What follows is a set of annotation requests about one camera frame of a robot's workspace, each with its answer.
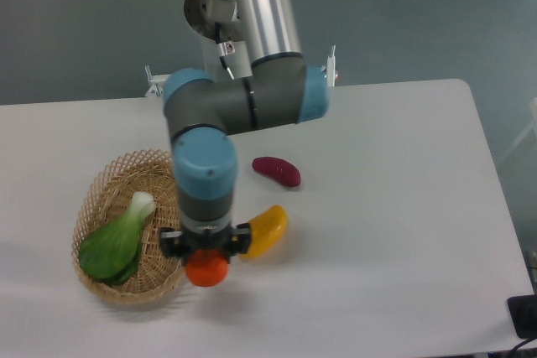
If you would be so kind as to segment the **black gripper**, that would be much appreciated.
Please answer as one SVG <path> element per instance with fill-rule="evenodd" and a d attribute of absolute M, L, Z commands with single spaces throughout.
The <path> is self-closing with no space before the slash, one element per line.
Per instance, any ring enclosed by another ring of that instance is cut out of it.
<path fill-rule="evenodd" d="M 171 227 L 159 230 L 159 247 L 167 259 L 175 259 L 184 267 L 197 251 L 217 250 L 230 262 L 232 257 L 244 255 L 252 243 L 252 227 L 249 223 L 238 226 L 227 225 L 219 231 L 204 229 L 195 233 Z"/>

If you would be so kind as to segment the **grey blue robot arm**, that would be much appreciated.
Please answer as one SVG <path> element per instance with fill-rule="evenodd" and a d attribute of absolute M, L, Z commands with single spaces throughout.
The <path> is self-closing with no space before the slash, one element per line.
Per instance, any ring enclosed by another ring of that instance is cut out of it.
<path fill-rule="evenodd" d="M 164 83 L 181 228 L 164 228 L 159 245 L 182 263 L 212 250 L 229 260 L 251 245 L 250 225 L 232 224 L 237 155 L 231 135 L 318 119 L 329 105 L 325 76 L 304 62 L 290 0 L 233 1 L 231 20 L 239 22 L 250 75 L 214 80 L 189 68 Z"/>

